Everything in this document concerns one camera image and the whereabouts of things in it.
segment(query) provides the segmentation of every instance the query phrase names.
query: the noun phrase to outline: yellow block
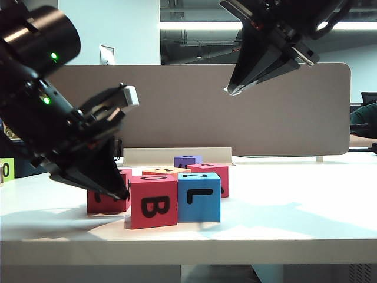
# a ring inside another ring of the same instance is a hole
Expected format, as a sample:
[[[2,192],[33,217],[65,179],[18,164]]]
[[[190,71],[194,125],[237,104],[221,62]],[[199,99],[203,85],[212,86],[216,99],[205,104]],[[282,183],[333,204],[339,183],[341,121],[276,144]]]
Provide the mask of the yellow block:
[[[14,180],[14,158],[1,158],[0,163],[4,182]]]
[[[155,174],[170,174],[174,178],[178,179],[178,173],[189,172],[191,169],[186,168],[175,168],[173,166],[164,166],[159,168],[150,168],[143,170],[143,175],[155,175]]]

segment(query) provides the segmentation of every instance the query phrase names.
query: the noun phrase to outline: ceiling light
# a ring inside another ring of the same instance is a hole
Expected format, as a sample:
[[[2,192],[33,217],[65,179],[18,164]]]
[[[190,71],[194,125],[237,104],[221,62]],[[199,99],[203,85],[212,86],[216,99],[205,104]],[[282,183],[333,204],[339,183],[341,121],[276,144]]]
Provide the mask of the ceiling light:
[[[321,23],[318,29],[327,25]],[[242,29],[241,22],[160,22],[160,30],[186,31],[238,31]],[[338,22],[334,30],[342,31],[375,31],[377,22]]]
[[[328,23],[323,22],[318,29],[325,27]],[[338,22],[334,25],[333,30],[338,31],[376,31],[377,22]]]
[[[241,22],[160,22],[160,30],[238,31]]]

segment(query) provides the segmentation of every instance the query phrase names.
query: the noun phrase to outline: red block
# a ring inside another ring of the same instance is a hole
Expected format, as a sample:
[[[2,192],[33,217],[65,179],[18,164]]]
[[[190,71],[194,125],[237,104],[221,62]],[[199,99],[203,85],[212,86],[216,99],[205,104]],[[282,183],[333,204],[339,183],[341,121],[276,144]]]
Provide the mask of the red block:
[[[128,186],[128,180],[132,177],[132,169],[119,167],[118,171],[120,176],[122,176],[125,185]]]
[[[125,183],[132,176],[132,169],[119,169],[119,173]],[[108,213],[108,212],[125,212],[131,205],[130,198],[126,200],[115,200],[110,196],[88,191],[87,193],[87,212],[88,213]]]
[[[131,178],[131,229],[177,225],[178,182],[171,175]]]
[[[229,196],[229,173],[228,165],[217,163],[203,163],[187,165],[187,168],[191,169],[193,173],[200,172],[215,172],[221,178],[221,197],[227,198]]]

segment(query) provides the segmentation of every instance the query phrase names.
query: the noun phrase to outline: blue block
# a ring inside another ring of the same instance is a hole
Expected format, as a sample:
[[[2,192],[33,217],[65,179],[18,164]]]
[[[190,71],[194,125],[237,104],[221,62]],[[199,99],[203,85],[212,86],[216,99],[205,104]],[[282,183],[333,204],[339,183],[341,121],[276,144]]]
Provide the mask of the blue block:
[[[187,168],[187,165],[201,164],[203,157],[201,155],[182,155],[174,158],[174,167]]]
[[[220,222],[221,179],[213,172],[178,174],[178,222]]]

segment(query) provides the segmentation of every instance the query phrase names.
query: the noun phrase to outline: letter block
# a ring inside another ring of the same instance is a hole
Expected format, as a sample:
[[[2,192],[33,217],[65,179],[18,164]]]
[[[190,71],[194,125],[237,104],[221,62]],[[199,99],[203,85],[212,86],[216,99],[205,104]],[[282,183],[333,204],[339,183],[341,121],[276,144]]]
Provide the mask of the letter block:
[[[172,166],[166,166],[161,168],[150,168],[143,170],[143,175],[155,175],[155,174],[164,174],[164,175],[172,175],[176,180],[178,180],[178,173],[190,173],[190,169],[186,168],[175,168]]]
[[[228,165],[217,163],[203,163],[195,165],[187,165],[191,172],[215,172],[221,178],[221,197],[227,198],[229,196],[229,173]]]
[[[187,165],[200,164],[203,162],[201,155],[182,155],[174,158],[174,167],[187,168]]]
[[[220,199],[216,173],[178,174],[179,222],[220,222]]]
[[[125,183],[132,177],[132,169],[118,168],[119,173]],[[128,211],[131,205],[130,197],[126,200],[113,199],[111,196],[102,195],[93,191],[87,192],[87,212],[88,213],[116,213]]]
[[[172,175],[131,178],[131,229],[177,225],[177,186]]]
[[[124,168],[124,167],[118,167],[118,171],[119,171],[119,174],[122,177],[125,185],[128,186],[128,181],[132,177],[132,169]]]
[[[1,158],[0,162],[2,163],[1,175],[3,177],[3,181],[7,182],[14,180],[14,158]]]

